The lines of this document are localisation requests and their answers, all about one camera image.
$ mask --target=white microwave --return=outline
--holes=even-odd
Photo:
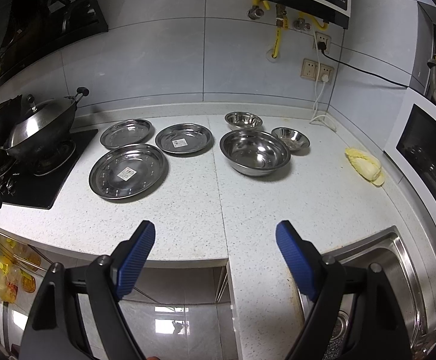
[[[384,151],[436,224],[436,105],[408,88]]]

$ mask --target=price tag sticker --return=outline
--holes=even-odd
[[[182,146],[188,146],[188,144],[186,143],[186,139],[177,139],[177,140],[172,140],[173,146],[174,147],[182,147]]]
[[[128,181],[131,178],[131,176],[133,176],[135,173],[136,170],[126,167],[120,173],[118,173],[117,176],[122,180]]]

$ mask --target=black power cord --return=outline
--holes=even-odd
[[[332,61],[335,61],[335,62],[337,62],[337,63],[339,63],[339,64],[342,64],[342,65],[348,66],[348,67],[350,67],[350,68],[352,68],[352,69],[355,69],[356,71],[360,71],[361,73],[366,73],[366,74],[369,74],[369,75],[371,75],[371,76],[375,76],[375,77],[378,77],[378,78],[380,78],[380,79],[382,79],[382,80],[388,81],[389,83],[392,83],[392,84],[394,84],[394,85],[398,85],[398,86],[403,87],[403,88],[408,88],[408,85],[404,85],[404,84],[400,84],[400,83],[398,83],[398,82],[391,81],[390,79],[386,79],[386,78],[384,78],[384,77],[382,77],[382,76],[380,76],[380,75],[378,75],[378,74],[371,73],[371,72],[366,71],[366,70],[363,71],[363,70],[361,70],[361,69],[359,69],[359,68],[357,68],[357,67],[351,66],[351,65],[349,65],[349,64],[347,64],[347,63],[345,63],[345,62],[341,62],[341,61],[338,61],[337,59],[334,59],[334,58],[332,58],[332,57],[330,57],[330,56],[327,56],[327,55],[324,53],[324,51],[325,51],[326,49],[327,49],[327,45],[326,45],[325,42],[318,42],[318,50],[321,50],[321,54],[323,54],[326,58],[331,59]]]

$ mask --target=microwave window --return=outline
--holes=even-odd
[[[436,120],[413,105],[396,149],[413,167],[436,200]]]

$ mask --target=wall socket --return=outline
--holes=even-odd
[[[318,62],[311,59],[304,59],[303,67],[301,68],[301,77],[315,81],[316,75],[318,74],[318,80],[323,81],[323,76],[327,75],[328,83],[330,83],[333,78],[334,71],[334,67],[326,64],[320,64],[320,72],[318,74]]]
[[[322,32],[315,32],[316,34],[316,40],[317,42],[325,42],[325,44],[327,45],[326,50],[324,51],[325,54],[330,54],[330,46],[331,46],[331,36],[323,34]],[[313,50],[316,49],[316,44],[315,44],[315,38],[313,38]]]

